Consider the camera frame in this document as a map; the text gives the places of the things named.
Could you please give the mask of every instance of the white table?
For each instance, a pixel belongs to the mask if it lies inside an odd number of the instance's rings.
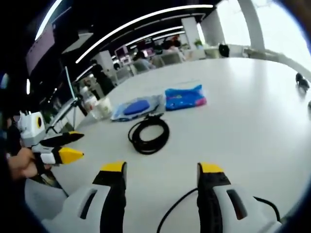
[[[91,183],[102,164],[127,161],[125,233],[155,232],[171,205],[196,186],[199,161],[218,164],[232,183],[274,202],[284,216],[311,175],[311,94],[299,95],[295,75],[283,64],[247,58],[187,62],[137,75],[108,95],[112,104],[202,83],[207,105],[166,112],[169,141],[149,156],[127,139],[138,120],[85,122],[84,138],[70,145],[84,151],[84,159],[53,173],[71,194]],[[162,233],[199,232],[196,197],[171,213]]]

